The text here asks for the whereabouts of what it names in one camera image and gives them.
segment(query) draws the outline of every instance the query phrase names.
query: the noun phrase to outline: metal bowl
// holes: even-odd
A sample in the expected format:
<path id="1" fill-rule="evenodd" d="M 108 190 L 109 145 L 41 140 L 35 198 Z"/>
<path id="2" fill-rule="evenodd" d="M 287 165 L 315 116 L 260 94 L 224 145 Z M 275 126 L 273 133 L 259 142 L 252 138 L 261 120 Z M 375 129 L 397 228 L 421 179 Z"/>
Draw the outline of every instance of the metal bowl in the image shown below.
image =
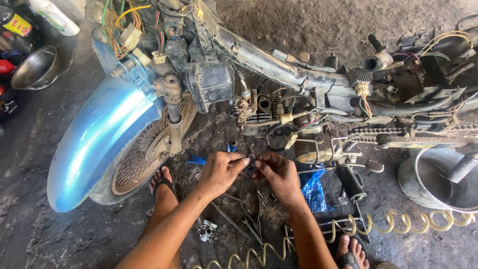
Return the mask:
<path id="1" fill-rule="evenodd" d="M 54 46 L 44 46 L 30 54 L 11 79 L 16 90 L 40 90 L 51 85 L 63 71 Z"/>

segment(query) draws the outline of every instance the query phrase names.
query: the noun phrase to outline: yellow coiled hose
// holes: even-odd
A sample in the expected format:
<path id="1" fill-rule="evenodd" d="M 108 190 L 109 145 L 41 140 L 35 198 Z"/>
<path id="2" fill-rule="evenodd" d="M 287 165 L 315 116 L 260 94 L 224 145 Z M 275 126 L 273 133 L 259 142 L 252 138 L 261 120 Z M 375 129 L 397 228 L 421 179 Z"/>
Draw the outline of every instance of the yellow coiled hose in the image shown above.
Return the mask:
<path id="1" fill-rule="evenodd" d="M 433 216 L 435 214 L 442 215 L 448 223 L 445 226 L 437 225 L 435 223 L 435 221 L 433 221 Z M 377 226 L 373 223 L 372 217 L 370 216 L 370 214 L 367 214 L 367 221 L 368 221 L 369 226 L 367 227 L 367 229 L 365 231 L 360 231 L 359 229 L 357 229 L 357 224 L 355 223 L 354 217 L 352 215 L 348 215 L 348 220 L 352 224 L 352 231 L 351 232 L 345 232 L 345 233 L 347 235 L 354 235 L 356 232 L 358 232 L 359 234 L 366 235 L 366 234 L 370 233 L 370 231 L 372 230 L 372 227 L 373 227 L 375 230 L 377 230 L 379 233 L 382 233 L 382 234 L 387 234 L 387 233 L 391 232 L 392 230 L 399 233 L 399 234 L 406 234 L 408 232 L 412 232 L 414 234 L 423 234 L 426 231 L 428 231 L 428 229 L 430 229 L 430 228 L 432 228 L 436 231 L 444 232 L 444 231 L 448 231 L 451 228 L 451 226 L 453 226 L 453 225 L 466 226 L 470 223 L 475 222 L 475 215 L 471 214 L 471 213 L 460 213 L 460 219 L 457 219 L 453 216 L 453 213 L 452 213 L 451 210 L 435 210 L 435 211 L 432 211 L 428 216 L 425 213 L 420 213 L 420 218 L 423 220 L 425 225 L 424 225 L 423 229 L 416 230 L 416 229 L 412 228 L 412 222 L 410 220 L 409 215 L 403 213 L 401 215 L 401 219 L 402 219 L 403 224 L 405 225 L 405 228 L 402 229 L 402 230 L 399 230 L 399 229 L 394 227 L 395 222 L 394 222 L 394 219 L 393 219 L 393 215 L 391 213 L 388 213 L 385 218 L 386 218 L 388 224 L 390 225 L 390 227 L 388 229 L 381 230 L 381 229 L 377 228 Z M 326 240 L 327 243 L 332 243 L 335 240 L 336 226 L 340 227 L 335 220 L 332 220 L 332 238 L 330 240 Z M 283 252 L 282 256 L 269 243 L 264 244 L 264 248 L 262 249 L 262 258 L 259 256 L 259 254 L 257 254 L 257 252 L 253 248 L 249 248 L 247 250 L 246 262 L 245 263 L 242 262 L 242 259 L 239 257 L 238 254 L 233 253 L 229 257 L 229 262 L 228 262 L 228 267 L 227 268 L 228 269 L 231 268 L 232 260 L 233 260 L 233 258 L 236 258 L 239 261 L 242 269 L 249 269 L 249 256 L 250 256 L 251 252 L 256 256 L 257 261 L 259 262 L 259 264 L 262 267 L 264 267 L 266 265 L 266 249 L 267 249 L 267 247 L 270 247 L 272 249 L 272 251 L 275 253 L 275 255 L 280 260 L 285 260 L 285 254 L 286 254 L 286 251 L 285 251 L 285 246 L 286 245 L 285 244 L 286 243 L 290 244 L 290 246 L 295 250 L 295 246 L 291 243 L 291 241 L 288 238 L 284 237 L 282 239 L 282 252 Z M 210 261 L 207 264 L 206 269 L 209 269 L 212 264 L 215 264 L 220 269 L 223 269 L 223 267 L 219 264 L 219 262 L 217 260 Z M 194 267 L 192 269 L 203 269 L 203 268 L 200 265 L 194 265 Z"/>

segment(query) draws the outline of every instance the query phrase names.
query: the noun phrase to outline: spoked wheel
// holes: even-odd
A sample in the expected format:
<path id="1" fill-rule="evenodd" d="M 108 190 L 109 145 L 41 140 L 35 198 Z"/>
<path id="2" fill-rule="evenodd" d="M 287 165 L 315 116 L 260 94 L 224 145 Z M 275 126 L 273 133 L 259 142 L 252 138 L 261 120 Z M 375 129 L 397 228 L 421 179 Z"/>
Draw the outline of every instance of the spoked wheel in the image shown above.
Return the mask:
<path id="1" fill-rule="evenodd" d="M 185 94 L 180 104 L 182 136 L 191 126 L 196 111 L 191 96 Z M 161 119 L 151 122 L 122 149 L 94 187 L 90 198 L 99 204 L 114 204 L 128 198 L 169 158 L 166 150 L 169 140 L 168 109 L 164 108 Z"/>

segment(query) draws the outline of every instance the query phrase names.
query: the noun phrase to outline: black sandal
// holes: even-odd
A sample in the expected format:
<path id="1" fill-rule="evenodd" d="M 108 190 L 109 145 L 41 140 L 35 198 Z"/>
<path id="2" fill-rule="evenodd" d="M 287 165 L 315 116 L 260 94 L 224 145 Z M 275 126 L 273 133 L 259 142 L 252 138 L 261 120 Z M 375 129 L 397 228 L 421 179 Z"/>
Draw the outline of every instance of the black sandal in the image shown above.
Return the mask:
<path id="1" fill-rule="evenodd" d="M 171 168 L 165 166 L 166 168 L 168 168 L 169 170 L 169 174 L 171 175 L 171 181 L 169 181 L 169 179 L 165 178 L 164 176 L 160 176 L 158 178 L 158 180 L 156 181 L 156 183 L 154 184 L 154 187 L 152 189 L 152 197 L 154 199 L 154 201 L 156 202 L 156 191 L 158 190 L 158 187 L 159 185 L 161 184 L 165 184 L 166 186 L 168 186 L 168 188 L 173 192 L 174 196 L 176 197 L 176 200 L 178 200 L 179 202 L 179 199 L 178 199 L 178 196 L 176 194 L 176 177 L 174 176 L 174 172 L 171 170 Z"/>
<path id="2" fill-rule="evenodd" d="M 334 240 L 334 242 L 327 244 L 332 254 L 332 257 L 336 256 L 338 241 L 339 241 L 339 238 L 342 236 L 342 234 L 343 234 L 342 232 L 337 232 L 335 235 L 336 239 Z M 367 254 L 367 249 L 365 248 L 365 243 L 357 234 L 351 236 L 350 240 L 352 240 L 353 238 L 355 238 L 357 240 L 357 243 L 362 246 L 362 250 L 365 252 L 365 259 L 367 259 L 368 254 Z M 344 255 L 337 258 L 337 260 L 335 261 L 335 263 L 337 263 L 337 267 L 339 269 L 343 269 L 345 266 L 351 266 L 353 269 L 360 269 L 360 265 L 357 262 L 357 259 L 350 251 L 350 243 L 348 244 L 348 251 L 349 251 L 348 253 L 345 253 Z"/>

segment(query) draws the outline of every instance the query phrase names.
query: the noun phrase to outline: concrete floor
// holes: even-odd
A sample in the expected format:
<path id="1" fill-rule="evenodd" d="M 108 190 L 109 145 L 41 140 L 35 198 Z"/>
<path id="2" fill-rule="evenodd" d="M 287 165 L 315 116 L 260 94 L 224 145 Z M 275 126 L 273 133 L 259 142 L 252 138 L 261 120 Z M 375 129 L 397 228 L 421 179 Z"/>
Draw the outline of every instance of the concrete floor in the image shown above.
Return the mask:
<path id="1" fill-rule="evenodd" d="M 328 52 L 336 51 L 344 62 L 354 62 L 360 55 L 371 52 L 370 46 L 361 42 L 369 33 L 377 32 L 382 36 L 388 33 L 385 40 L 391 44 L 401 34 L 434 25 L 452 30 L 459 18 L 477 12 L 473 2 L 461 0 L 452 4 L 437 0 L 412 4 L 412 1 L 370 1 L 365 4 L 348 0 L 314 3 L 281 0 L 274 2 L 275 6 L 257 12 L 259 2 L 254 0 L 241 3 L 221 0 L 217 1 L 217 8 L 231 30 L 264 49 L 277 46 L 292 53 L 307 49 L 316 61 L 325 58 Z M 330 11 L 337 5 L 341 9 L 335 13 Z M 368 11 L 377 19 L 363 23 L 358 23 L 356 18 L 344 21 L 345 16 L 352 12 L 364 14 Z M 275 12 L 281 16 L 274 17 Z M 411 19 L 415 18 L 414 15 L 419 17 L 419 22 Z M 7 131 L 0 139 L 0 269 L 112 268 L 135 244 L 148 221 L 147 212 L 153 206 L 145 186 L 124 202 L 112 206 L 98 205 L 87 199 L 67 213 L 56 213 L 49 207 L 46 180 L 57 144 L 82 104 L 105 77 L 91 50 L 92 24 L 84 22 L 80 27 L 82 31 L 78 36 L 64 40 L 65 44 L 76 45 L 70 69 L 44 90 L 20 92 L 18 111 L 2 119 L 6 121 Z M 249 79 L 259 81 L 257 76 Z M 170 159 L 179 178 L 180 197 L 190 192 L 196 181 L 195 175 L 200 172 L 199 167 L 184 164 L 191 154 L 204 156 L 224 150 L 232 139 L 239 140 L 240 152 L 258 154 L 265 149 L 263 140 L 242 137 L 234 126 L 234 119 L 225 114 L 226 110 L 226 104 L 217 104 L 209 114 L 198 114 L 186 135 L 184 152 Z M 368 193 L 361 202 L 362 211 L 369 213 L 381 228 L 387 227 L 386 213 L 396 214 L 399 228 L 402 226 L 398 224 L 401 213 L 410 215 L 414 227 L 422 227 L 419 213 L 429 213 L 430 210 L 408 200 L 395 176 L 399 164 L 410 155 L 401 150 L 377 150 L 371 145 L 358 148 L 364 153 L 364 158 L 386 163 L 381 174 L 358 170 L 363 175 Z M 336 210 L 316 214 L 318 222 L 355 213 L 352 206 L 338 203 L 340 185 L 334 173 L 325 174 L 322 183 L 326 201 Z M 238 180 L 229 193 L 254 205 L 256 189 L 265 193 L 269 191 L 266 182 Z M 262 221 L 264 238 L 281 249 L 282 225 L 287 224 L 287 214 L 271 199 L 265 203 L 268 208 Z M 242 215 L 236 209 L 237 204 L 227 198 L 218 198 L 217 204 L 240 223 Z M 251 207 L 250 212 L 256 213 L 256 210 L 256 207 Z M 209 248 L 198 240 L 196 232 L 203 219 L 219 226 L 219 239 Z M 393 232 L 384 235 L 373 230 L 370 233 L 372 243 L 367 249 L 372 262 L 385 260 L 402 268 L 477 268 L 477 241 L 472 236 L 475 230 L 476 224 L 453 226 L 447 232 L 429 231 L 424 235 Z M 254 241 L 247 242 L 222 216 L 208 207 L 181 247 L 182 261 L 185 268 L 195 264 L 205 266 L 214 258 L 225 265 L 231 253 L 245 257 L 249 247 L 259 248 Z M 260 265 L 252 260 L 250 266 L 258 268 Z M 268 251 L 266 268 L 296 267 L 294 253 L 280 261 Z"/>

